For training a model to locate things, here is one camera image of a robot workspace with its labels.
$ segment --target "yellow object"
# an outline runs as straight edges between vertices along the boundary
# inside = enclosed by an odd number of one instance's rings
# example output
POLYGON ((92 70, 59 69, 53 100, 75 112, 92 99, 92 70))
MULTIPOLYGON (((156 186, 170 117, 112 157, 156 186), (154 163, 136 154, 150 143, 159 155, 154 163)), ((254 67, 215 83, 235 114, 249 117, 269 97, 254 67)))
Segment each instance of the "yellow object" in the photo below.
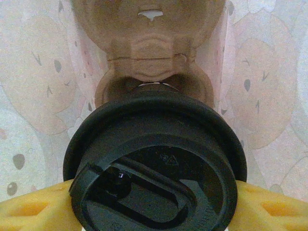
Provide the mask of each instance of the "yellow object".
POLYGON ((0 203, 0 231, 81 231, 68 193, 73 180, 0 203))
MULTIPOLYGON (((0 231, 80 231, 72 180, 0 203, 0 231)), ((229 231, 308 231, 308 203, 237 181, 229 231)))
POLYGON ((229 231, 308 231, 308 203, 237 181, 229 231))

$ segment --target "yellow plastic piece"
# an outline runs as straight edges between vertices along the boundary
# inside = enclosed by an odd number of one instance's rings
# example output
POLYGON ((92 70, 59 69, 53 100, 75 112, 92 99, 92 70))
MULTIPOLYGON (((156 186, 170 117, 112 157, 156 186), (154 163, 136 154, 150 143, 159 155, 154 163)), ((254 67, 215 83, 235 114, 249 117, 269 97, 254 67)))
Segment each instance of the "yellow plastic piece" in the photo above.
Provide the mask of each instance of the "yellow plastic piece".
MULTIPOLYGON (((0 231, 80 231, 68 190, 72 180, 0 203, 0 231)), ((308 203, 237 181, 229 231, 308 231, 308 203)))
POLYGON ((308 231, 308 203, 237 181, 229 231, 308 231))
POLYGON ((0 231, 81 231, 68 193, 72 180, 0 203, 0 231))

